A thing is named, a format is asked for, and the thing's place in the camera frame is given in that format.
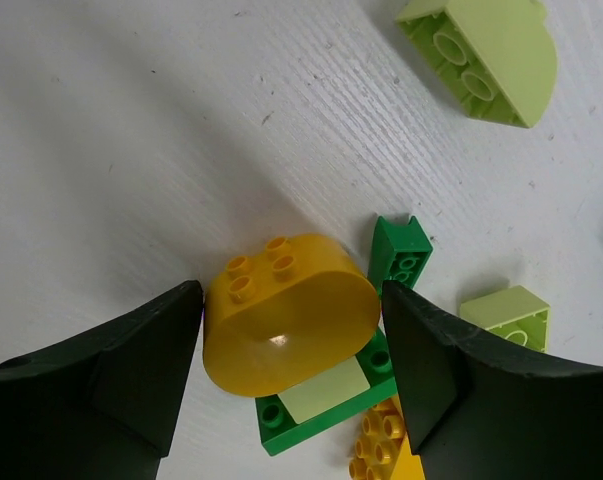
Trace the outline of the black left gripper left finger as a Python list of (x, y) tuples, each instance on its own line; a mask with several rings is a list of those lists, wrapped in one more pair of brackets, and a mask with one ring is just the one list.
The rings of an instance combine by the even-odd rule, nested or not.
[(137, 309), (0, 364), (0, 479), (154, 479), (203, 312), (185, 281)]

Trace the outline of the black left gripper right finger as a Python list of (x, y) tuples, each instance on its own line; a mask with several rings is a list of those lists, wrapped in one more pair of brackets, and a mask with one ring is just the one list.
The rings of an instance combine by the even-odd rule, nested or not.
[(382, 288), (412, 452), (429, 479), (603, 479), (603, 367), (539, 353)]

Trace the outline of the pale green lego tile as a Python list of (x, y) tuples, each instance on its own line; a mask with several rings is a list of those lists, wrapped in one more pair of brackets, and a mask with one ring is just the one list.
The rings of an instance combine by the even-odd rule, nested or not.
[(278, 394), (292, 419), (301, 424), (365, 392), (370, 384), (355, 357)]

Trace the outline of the green lego plate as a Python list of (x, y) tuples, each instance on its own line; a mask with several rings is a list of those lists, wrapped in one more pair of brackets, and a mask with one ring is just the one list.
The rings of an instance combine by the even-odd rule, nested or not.
[(255, 400), (261, 445), (278, 455), (397, 393), (378, 329), (355, 356), (279, 394)]

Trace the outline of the yellow rounded lego brick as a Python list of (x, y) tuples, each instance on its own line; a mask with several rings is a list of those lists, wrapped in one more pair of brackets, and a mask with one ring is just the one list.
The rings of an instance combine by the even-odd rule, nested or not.
[(339, 241), (276, 237), (211, 281), (203, 365), (228, 393), (277, 394), (354, 356), (379, 319), (375, 287)]

